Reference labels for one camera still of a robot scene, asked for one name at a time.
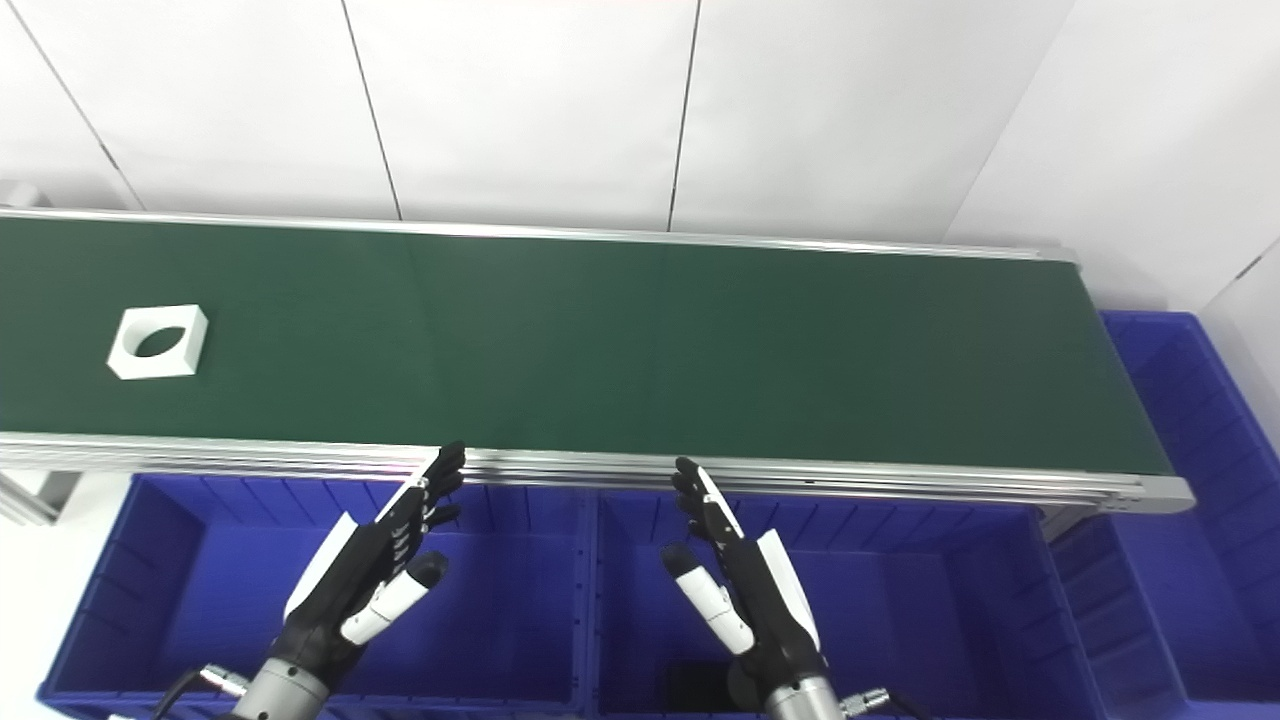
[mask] white wall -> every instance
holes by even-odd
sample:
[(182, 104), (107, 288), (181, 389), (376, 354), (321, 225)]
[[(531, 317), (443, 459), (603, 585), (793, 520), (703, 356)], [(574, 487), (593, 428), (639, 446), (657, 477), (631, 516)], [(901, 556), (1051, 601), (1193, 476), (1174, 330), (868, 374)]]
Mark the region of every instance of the white wall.
[(938, 242), (1071, 0), (708, 0), (672, 229)]
[(664, 229), (694, 0), (348, 0), (406, 219)]
[(0, 179), (55, 204), (124, 209), (132, 196), (9, 5), (0, 3)]
[(1076, 0), (947, 232), (1046, 237), (1106, 306), (1196, 310), (1280, 237), (1280, 4)]
[(396, 217), (339, 3), (14, 6), (148, 210)]
[(1271, 445), (1280, 447), (1280, 243), (1199, 316)]

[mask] oval hole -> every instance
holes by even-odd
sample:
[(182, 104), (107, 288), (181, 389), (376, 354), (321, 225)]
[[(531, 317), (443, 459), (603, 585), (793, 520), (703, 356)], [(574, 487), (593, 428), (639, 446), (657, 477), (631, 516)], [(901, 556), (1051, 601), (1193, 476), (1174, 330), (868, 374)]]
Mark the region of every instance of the oval hole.
[(133, 354), (138, 357), (155, 357), (178, 345), (184, 332), (187, 332), (186, 328), (160, 328), (142, 338), (142, 342), (138, 343), (138, 348)]

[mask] cable connector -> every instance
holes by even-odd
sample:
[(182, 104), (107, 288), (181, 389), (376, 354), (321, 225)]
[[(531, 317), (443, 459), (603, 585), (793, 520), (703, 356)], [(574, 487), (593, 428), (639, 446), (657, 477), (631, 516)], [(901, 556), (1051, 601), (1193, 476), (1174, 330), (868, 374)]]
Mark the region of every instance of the cable connector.
[(882, 705), (888, 705), (890, 694), (884, 688), (876, 688), (864, 693), (851, 694), (840, 700), (840, 711), (845, 717), (865, 715)]
[(219, 691), (232, 697), (244, 697), (248, 692), (248, 678), (232, 673), (221, 665), (210, 662), (200, 669), (200, 676)]

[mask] metal support leg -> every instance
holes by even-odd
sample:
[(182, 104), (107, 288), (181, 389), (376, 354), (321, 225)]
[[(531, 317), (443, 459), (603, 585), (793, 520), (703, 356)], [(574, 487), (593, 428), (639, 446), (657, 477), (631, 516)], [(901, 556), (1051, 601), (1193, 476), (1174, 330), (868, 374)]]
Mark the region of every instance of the metal support leg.
[(52, 525), (79, 482), (79, 473), (55, 471), (35, 495), (0, 473), (0, 515), (22, 525)]

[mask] white thumb segment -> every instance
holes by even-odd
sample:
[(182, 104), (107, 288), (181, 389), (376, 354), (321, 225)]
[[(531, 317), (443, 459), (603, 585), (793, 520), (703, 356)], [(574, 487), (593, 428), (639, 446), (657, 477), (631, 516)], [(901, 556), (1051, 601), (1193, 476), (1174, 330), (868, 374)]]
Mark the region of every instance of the white thumb segment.
[(778, 532), (764, 533), (760, 539), (755, 541), (755, 544), (760, 548), (760, 555), (764, 556), (764, 564), (769, 566), (769, 574), (773, 575), (773, 582), (778, 585), (778, 592), (782, 593), (787, 611), (813, 638), (814, 650), (820, 651), (822, 642), (818, 639), (818, 625), (813, 621), (813, 610), (809, 609), (809, 597), (805, 596), (796, 569), (791, 565), (787, 548), (782, 547)]
[(401, 571), (389, 583), (379, 587), (360, 612), (342, 624), (342, 637), (351, 644), (365, 644), (385, 630), (397, 618), (426, 596), (426, 588), (407, 571)]
[(755, 644), (755, 633), (733, 610), (728, 591), (716, 583), (707, 568), (699, 565), (676, 578), (676, 584), (730, 652), (742, 655), (751, 650)]

